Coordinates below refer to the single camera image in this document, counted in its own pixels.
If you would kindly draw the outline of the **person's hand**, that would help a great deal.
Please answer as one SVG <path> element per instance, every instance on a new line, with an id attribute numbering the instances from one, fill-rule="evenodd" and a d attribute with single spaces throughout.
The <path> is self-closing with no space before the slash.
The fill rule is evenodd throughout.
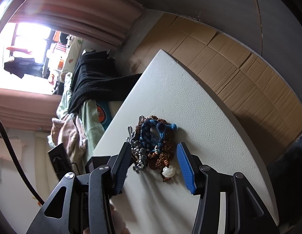
<path id="1" fill-rule="evenodd" d="M 115 206 L 110 203 L 110 210 L 116 234 L 130 234 L 121 214 L 115 209 Z"/>

